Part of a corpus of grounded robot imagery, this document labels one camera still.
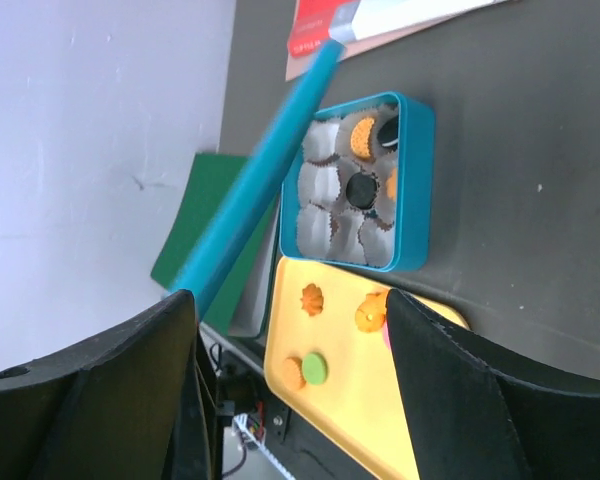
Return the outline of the orange round sandwich cookie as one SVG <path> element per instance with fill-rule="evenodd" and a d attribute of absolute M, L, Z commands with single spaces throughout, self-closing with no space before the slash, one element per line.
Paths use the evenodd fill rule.
<path fill-rule="evenodd" d="M 365 162 L 369 162 L 373 156 L 371 134 L 374 124 L 375 118 L 372 116 L 361 118 L 351 130 L 349 138 L 352 153 Z"/>

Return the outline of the orange leaf shaped cookie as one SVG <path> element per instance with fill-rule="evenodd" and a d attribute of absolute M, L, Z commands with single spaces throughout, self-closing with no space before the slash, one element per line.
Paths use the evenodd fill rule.
<path fill-rule="evenodd" d="M 389 174 L 389 176 L 385 182 L 387 197 L 392 202 L 396 202 L 396 200 L 397 200 L 397 183 L 398 183 L 397 168 L 394 167 L 391 170 L 391 173 Z"/>

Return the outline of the orange fish shaped cookie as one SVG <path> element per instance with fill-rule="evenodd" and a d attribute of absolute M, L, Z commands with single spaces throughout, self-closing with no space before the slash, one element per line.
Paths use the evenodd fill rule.
<path fill-rule="evenodd" d="M 368 293 L 355 311 L 356 327 L 363 333 L 381 330 L 386 322 L 388 290 Z"/>

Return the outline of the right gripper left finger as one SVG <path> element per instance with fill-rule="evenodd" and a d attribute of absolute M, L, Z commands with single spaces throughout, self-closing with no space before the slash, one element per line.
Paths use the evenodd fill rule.
<path fill-rule="evenodd" d="M 214 378 L 194 298 L 0 372 L 0 479 L 214 479 Z"/>

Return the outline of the small black sandwich cookie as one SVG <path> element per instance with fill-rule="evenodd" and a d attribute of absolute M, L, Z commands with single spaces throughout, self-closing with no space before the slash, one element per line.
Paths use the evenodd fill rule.
<path fill-rule="evenodd" d="M 399 117 L 393 116 L 384 122 L 376 134 L 376 139 L 382 148 L 396 150 L 399 143 Z"/>

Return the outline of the teal tin lid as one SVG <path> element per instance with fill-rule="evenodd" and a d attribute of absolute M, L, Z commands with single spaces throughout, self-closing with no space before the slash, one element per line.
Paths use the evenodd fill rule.
<path fill-rule="evenodd" d="M 336 72 L 344 45 L 329 40 L 281 105 L 267 131 L 192 249 L 172 284 L 188 290 L 202 319 L 277 195 L 314 113 Z"/>

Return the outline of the large black sandwich cookie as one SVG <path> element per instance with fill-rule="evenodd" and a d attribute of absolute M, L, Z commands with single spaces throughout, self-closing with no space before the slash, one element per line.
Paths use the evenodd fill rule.
<path fill-rule="evenodd" d="M 351 176 L 345 196 L 353 207 L 360 210 L 369 210 L 373 207 L 378 191 L 378 182 L 374 176 L 359 172 Z"/>

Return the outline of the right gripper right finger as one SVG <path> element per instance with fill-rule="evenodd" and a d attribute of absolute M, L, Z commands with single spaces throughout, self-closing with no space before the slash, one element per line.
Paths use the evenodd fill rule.
<path fill-rule="evenodd" d="M 423 479 L 600 479 L 600 380 L 534 361 L 397 289 L 388 330 Z"/>

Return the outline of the teal cookie tin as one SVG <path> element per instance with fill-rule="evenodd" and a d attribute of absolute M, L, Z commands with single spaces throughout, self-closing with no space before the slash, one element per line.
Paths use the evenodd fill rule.
<path fill-rule="evenodd" d="M 372 159 L 365 162 L 350 148 L 354 125 L 372 116 Z M 376 134 L 384 122 L 399 117 L 396 150 L 382 148 Z M 281 193 L 279 248 L 289 258 L 331 263 L 376 272 L 412 271 L 428 255 L 434 164 L 435 115 L 433 110 L 405 95 L 388 91 L 325 108 L 311 121 L 337 122 L 335 153 L 321 162 L 303 158 L 302 143 L 287 174 Z M 298 198 L 298 174 L 304 163 L 338 168 L 341 190 L 328 208 Z M 397 168 L 397 200 L 386 194 L 385 182 Z M 378 182 L 373 207 L 360 210 L 346 199 L 352 175 L 364 172 Z"/>

